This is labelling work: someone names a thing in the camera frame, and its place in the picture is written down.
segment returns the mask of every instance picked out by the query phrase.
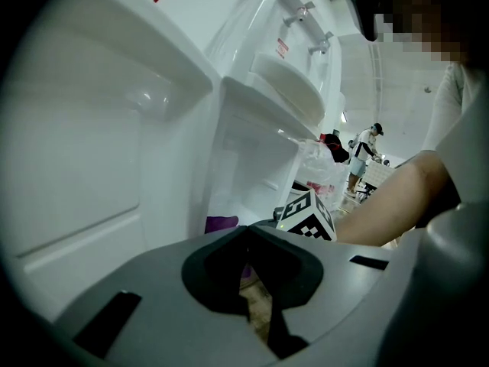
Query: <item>red label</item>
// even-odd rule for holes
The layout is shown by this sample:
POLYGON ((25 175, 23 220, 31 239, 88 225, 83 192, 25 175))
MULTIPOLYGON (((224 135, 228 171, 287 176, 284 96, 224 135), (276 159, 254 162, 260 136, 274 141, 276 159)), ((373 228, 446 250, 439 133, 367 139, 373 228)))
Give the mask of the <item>red label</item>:
POLYGON ((314 189, 317 195, 327 195, 328 193, 333 193, 335 187, 333 185, 319 185, 319 183, 307 181, 307 186, 314 189))
POLYGON ((285 42, 283 42, 280 38, 278 39, 278 43, 285 49, 285 51, 289 51, 289 47, 285 45, 285 42))
POLYGON ((275 51, 279 54, 280 57, 284 59, 285 53, 289 51, 289 47, 285 45, 285 42, 283 42, 280 38, 277 41, 278 41, 278 45, 275 51))

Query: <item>shorts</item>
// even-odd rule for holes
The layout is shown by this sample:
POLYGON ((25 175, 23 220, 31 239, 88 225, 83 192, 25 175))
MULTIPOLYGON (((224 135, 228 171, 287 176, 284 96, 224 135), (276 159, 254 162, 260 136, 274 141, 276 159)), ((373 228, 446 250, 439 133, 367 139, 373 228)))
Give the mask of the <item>shorts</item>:
POLYGON ((353 157, 350 160, 350 173, 352 173, 353 175, 362 178, 365 174, 365 168, 365 162, 361 161, 357 157, 353 157))

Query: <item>person's arm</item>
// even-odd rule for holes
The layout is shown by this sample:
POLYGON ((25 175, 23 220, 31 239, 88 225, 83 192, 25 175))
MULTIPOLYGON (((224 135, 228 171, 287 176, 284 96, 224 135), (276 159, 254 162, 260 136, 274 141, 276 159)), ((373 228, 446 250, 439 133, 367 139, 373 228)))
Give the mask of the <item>person's arm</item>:
POLYGON ((412 229, 450 181, 438 155, 424 151, 336 224, 338 242, 382 246, 412 229))
POLYGON ((379 155, 379 152, 377 151, 377 147, 376 147, 375 143, 374 143, 374 145, 372 145, 372 152, 373 152, 375 155, 377 155, 377 156, 379 155))
POLYGON ((369 154, 370 156, 375 156, 375 153, 370 149, 370 147, 368 147, 368 144, 367 143, 360 143, 360 145, 363 146, 363 148, 366 150, 367 154, 369 154))

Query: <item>water dispenser faucet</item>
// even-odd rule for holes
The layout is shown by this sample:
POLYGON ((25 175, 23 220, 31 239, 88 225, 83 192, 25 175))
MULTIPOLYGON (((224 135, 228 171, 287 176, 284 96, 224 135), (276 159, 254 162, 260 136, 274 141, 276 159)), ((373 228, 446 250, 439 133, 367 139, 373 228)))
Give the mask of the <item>water dispenser faucet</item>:
POLYGON ((307 15, 309 14, 309 10, 315 7, 316 6, 314 5, 313 2, 307 2, 302 7, 298 7, 297 13, 294 16, 291 16, 290 18, 284 18, 283 22, 287 27, 290 27, 290 25, 295 21, 303 21, 305 18, 307 18, 307 15))
POLYGON ((331 44, 329 43, 329 38, 333 36, 334 34, 331 31, 328 31, 325 34, 324 39, 322 39, 317 46, 312 46, 308 48, 309 54, 312 55, 315 52, 321 52, 321 54, 326 54, 328 49, 331 47, 331 44))

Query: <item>purple object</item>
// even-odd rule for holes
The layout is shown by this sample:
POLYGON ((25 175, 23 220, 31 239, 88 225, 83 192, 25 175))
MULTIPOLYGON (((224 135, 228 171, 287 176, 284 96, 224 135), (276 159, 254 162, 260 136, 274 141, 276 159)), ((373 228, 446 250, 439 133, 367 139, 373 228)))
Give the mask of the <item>purple object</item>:
POLYGON ((224 217, 224 216, 207 216, 205 234, 210 232, 219 231, 220 229, 232 229, 239 223, 237 216, 224 217))
POLYGON ((241 273, 241 278, 249 278, 251 277, 251 266, 246 264, 243 268, 243 273, 241 273))

